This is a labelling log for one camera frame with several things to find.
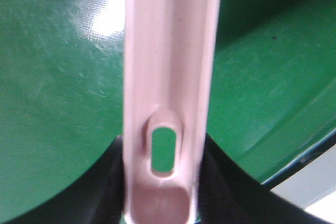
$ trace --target green background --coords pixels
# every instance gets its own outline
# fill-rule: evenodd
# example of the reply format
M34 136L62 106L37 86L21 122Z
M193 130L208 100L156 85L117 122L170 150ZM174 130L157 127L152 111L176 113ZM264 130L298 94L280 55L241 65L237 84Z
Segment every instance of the green background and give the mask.
M0 222L122 133L123 33L106 0L0 0ZM208 132L263 182L336 128L336 0L222 0Z

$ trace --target green surface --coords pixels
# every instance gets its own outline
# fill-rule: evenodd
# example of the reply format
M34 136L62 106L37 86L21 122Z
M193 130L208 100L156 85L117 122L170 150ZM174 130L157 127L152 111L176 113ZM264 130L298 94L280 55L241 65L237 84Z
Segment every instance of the green surface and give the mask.
M170 172L174 167L176 133L170 128L158 128L152 134L152 168Z
M0 0L0 222L57 194L122 132L107 0ZM208 132L259 181L336 128L336 0L222 0Z

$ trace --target scratch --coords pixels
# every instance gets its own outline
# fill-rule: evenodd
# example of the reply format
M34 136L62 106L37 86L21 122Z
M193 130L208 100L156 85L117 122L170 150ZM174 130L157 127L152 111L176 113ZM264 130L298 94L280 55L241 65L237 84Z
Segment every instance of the scratch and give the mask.
M41 90L43 88L43 84L44 84L44 78L42 78L42 81L39 83L39 85L37 87L37 90L36 90L36 93L33 96L33 100L36 100L36 98L38 97L38 95L41 93Z
M89 93L90 93L90 94L97 95L97 96L99 96L99 97L107 97L107 96L105 96L105 95L97 94L97 93L95 93L95 92L93 92L93 91L90 91L90 90L89 90Z

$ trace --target plastic part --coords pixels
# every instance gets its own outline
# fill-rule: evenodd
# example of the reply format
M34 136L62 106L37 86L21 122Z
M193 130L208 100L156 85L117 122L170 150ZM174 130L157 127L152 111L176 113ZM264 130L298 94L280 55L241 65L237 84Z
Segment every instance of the plastic part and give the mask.
M196 218L219 0L126 0L124 149L127 223ZM155 129L176 133L170 173L151 169Z

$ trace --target glossy green surface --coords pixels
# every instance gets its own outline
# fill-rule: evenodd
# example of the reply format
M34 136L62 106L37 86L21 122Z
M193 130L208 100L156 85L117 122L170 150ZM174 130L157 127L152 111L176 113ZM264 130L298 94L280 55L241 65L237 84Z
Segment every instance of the glossy green surface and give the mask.
M108 5L0 0L0 222L122 132L123 34L93 29ZM336 0L222 0L209 134L268 179L336 128L335 69Z

